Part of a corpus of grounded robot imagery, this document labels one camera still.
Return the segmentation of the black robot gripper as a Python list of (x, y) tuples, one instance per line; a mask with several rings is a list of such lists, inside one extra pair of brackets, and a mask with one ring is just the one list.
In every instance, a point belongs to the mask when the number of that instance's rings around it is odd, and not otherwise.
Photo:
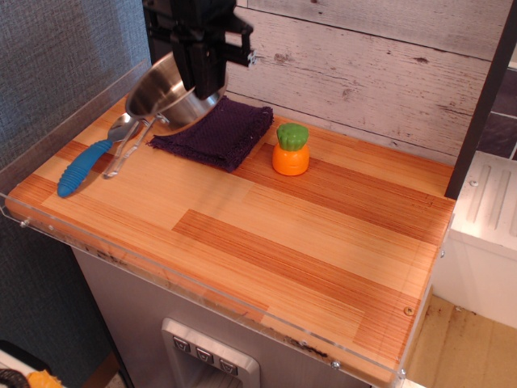
[(254, 29), (237, 17), (236, 6), (235, 1), (143, 2), (149, 35), (171, 46), (185, 89), (195, 88), (200, 99), (225, 85), (227, 61), (256, 63), (250, 45)]

